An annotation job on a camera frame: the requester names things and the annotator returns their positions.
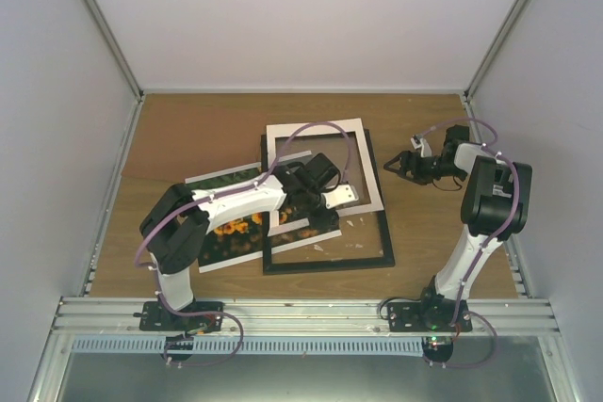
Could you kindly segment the white photo mat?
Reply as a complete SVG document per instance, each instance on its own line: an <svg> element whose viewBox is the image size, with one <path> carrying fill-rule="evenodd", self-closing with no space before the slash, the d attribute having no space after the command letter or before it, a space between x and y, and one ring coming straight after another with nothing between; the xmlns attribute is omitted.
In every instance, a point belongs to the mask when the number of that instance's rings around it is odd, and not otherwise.
<svg viewBox="0 0 603 402"><path fill-rule="evenodd" d="M272 124L266 128L265 156L267 166L272 164L275 157L285 158L287 149L297 137L341 135L348 145L347 161L340 169L344 179L352 185L359 201L337 208L340 217L379 212L384 209L383 199L378 188L378 178L373 169L371 148L365 135L365 128L359 118L339 121L319 121L315 123Z"/></svg>

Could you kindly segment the black picture frame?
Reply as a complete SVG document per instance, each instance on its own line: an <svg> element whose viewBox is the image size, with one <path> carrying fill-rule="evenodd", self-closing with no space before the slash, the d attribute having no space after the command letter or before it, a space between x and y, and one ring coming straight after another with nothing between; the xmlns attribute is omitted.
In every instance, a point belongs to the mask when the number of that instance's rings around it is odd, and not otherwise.
<svg viewBox="0 0 603 402"><path fill-rule="evenodd" d="M378 188L380 189L382 198L382 189L378 177L377 163L372 148L371 137L368 129L365 129L365 135L368 139L368 146L371 148L371 157L373 162L373 169L376 171L378 178ZM371 268L385 268L392 267L395 265L395 255L392 246L392 240L389 232L389 225L387 222L387 216L385 210L378 213L378 225L380 231L380 237L383 246L383 255L380 257L365 257L365 258L353 258L339 261L313 261L313 262L300 262L300 263L288 263L288 264L275 264L272 261L272 255L270 245L264 244L263 248L263 273L266 275L281 275L281 274L296 274L296 273L310 273L310 272L326 272L326 271L343 271L343 270L360 270L360 269L371 269ZM269 222L263 225L263 232L267 237L280 234L284 231L282 227L278 225L278 214L276 212L266 213L269 215Z"/></svg>

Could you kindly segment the sunflower photo print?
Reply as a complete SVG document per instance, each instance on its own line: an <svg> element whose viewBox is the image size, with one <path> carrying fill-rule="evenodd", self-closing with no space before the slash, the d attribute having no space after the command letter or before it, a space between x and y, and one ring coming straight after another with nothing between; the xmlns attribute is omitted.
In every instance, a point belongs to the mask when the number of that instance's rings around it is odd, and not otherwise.
<svg viewBox="0 0 603 402"><path fill-rule="evenodd" d="M284 229L282 233L267 237L263 225L268 222L268 214L255 213L208 233L198 259L199 271L205 273L258 259L263 255L265 243L276 254L342 235L338 225L310 227L295 207L287 206L279 211L278 225Z"/></svg>

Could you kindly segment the clear acrylic sheet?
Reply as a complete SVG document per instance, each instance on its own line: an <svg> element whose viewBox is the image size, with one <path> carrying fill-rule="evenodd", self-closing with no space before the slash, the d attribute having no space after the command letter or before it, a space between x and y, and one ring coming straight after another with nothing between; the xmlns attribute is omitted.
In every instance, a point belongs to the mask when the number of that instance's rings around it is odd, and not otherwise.
<svg viewBox="0 0 603 402"><path fill-rule="evenodd" d="M342 169L347 161L348 145L341 135L297 137L287 149L289 154L305 151L312 154L324 153L339 169ZM274 236L271 238L274 247L291 241L299 243L317 237L320 240L313 244L298 245L294 249L275 253L272 255L272 261L275 264L288 264L339 261L383 255L376 211L343 216L339 220L339 231L339 236L326 238L326 230L312 230L306 227Z"/></svg>

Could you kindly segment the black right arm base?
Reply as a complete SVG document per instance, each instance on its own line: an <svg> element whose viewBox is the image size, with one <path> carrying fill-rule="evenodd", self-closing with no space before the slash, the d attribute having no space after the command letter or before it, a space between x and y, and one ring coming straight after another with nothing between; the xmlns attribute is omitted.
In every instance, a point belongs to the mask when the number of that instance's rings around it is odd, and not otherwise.
<svg viewBox="0 0 603 402"><path fill-rule="evenodd" d="M422 302L387 298L378 305L377 315L387 322L392 332L470 332L472 321L463 318L466 309L467 304L462 300L456 320L452 321L455 313L452 300Z"/></svg>

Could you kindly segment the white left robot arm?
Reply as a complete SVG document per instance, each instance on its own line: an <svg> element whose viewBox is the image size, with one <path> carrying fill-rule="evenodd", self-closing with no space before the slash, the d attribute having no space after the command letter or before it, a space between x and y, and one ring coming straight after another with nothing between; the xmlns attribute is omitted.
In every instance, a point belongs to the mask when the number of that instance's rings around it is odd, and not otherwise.
<svg viewBox="0 0 603 402"><path fill-rule="evenodd" d="M233 220L278 211L292 204L309 219L338 221L329 194L344 183L346 172L325 154L306 163L274 162L268 171L234 185L195 195L187 185L170 187L139 229L142 242L135 265L155 273L162 320L184 330L194 318L195 301L189 268L197 261L206 236Z"/></svg>

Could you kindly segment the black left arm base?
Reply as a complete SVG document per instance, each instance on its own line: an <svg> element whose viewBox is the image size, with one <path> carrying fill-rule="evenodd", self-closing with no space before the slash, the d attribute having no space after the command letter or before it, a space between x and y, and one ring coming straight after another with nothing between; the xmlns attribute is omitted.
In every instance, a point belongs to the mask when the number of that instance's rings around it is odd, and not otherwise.
<svg viewBox="0 0 603 402"><path fill-rule="evenodd" d="M220 331L223 308L224 304L220 301L194 301L183 312L204 312L204 315L185 316L173 314L158 299L144 302L140 311L133 313L133 316L139 321L139 329L142 331L210 333Z"/></svg>

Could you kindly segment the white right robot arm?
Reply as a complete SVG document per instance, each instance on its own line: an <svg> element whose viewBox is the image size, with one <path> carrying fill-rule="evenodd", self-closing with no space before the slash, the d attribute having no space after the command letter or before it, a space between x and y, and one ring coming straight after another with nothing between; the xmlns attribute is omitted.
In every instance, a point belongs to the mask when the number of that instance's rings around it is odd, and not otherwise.
<svg viewBox="0 0 603 402"><path fill-rule="evenodd" d="M529 213L533 169L496 153L487 143L471 140L466 125L446 123L442 152L432 149L426 131L412 137L403 151L383 168L416 185L450 177L465 181L461 205L462 234L446 265L424 288L417 308L418 323L438 331L461 315L475 279L491 254L522 232Z"/></svg>

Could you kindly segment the brown backing board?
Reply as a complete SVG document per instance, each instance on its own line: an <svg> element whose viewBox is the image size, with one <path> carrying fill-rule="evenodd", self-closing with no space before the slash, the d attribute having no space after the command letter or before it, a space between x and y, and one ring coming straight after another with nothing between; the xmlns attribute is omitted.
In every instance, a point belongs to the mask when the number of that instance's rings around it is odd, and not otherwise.
<svg viewBox="0 0 603 402"><path fill-rule="evenodd" d="M142 108L122 174L180 182L256 162L267 119L249 109L159 102Z"/></svg>

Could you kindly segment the aluminium enclosure frame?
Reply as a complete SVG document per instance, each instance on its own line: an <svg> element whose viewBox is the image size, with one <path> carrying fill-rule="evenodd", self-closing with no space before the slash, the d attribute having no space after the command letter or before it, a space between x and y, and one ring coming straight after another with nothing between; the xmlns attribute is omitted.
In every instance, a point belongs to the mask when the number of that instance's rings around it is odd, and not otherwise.
<svg viewBox="0 0 603 402"><path fill-rule="evenodd" d="M325 119L359 116L375 105L399 104L403 97L469 100L494 121L506 145L535 158L548 185L565 181L561 165L580 167L584 179L569 200L554 206L544 197L534 232L523 239L522 257L532 289L550 297L561 321L579 394L602 395L602 358L587 343L586 306L602 295L602 205L595 182L602 171L602 0L380 0L400 9L400 37L383 34L386 50L399 54L394 78L370 71L360 48L335 46L319 65L299 69L296 79L253 69L239 75L212 75L200 58L214 61L210 45L222 25L210 20L226 12L250 14L215 0L70 0L59 9L57 29L67 37L86 21L89 35L78 48L90 62L87 75L68 72L62 88L74 120L85 136L106 111L103 134L114 137L123 121L100 74L101 55L121 75L128 103L144 95L160 101L201 102L221 107L250 101L264 116Z"/></svg>

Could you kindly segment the aluminium mounting rail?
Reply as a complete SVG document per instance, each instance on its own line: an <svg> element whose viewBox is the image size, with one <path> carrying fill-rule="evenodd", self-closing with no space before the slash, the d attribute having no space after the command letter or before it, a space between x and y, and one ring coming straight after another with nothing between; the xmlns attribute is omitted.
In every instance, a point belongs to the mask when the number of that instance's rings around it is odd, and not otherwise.
<svg viewBox="0 0 603 402"><path fill-rule="evenodd" d="M51 331L60 333L139 334L145 298L65 297ZM485 317L501 336L558 336L560 329L545 299L471 299L470 311ZM230 298L224 311L234 315L250 336L389 336L373 299Z"/></svg>

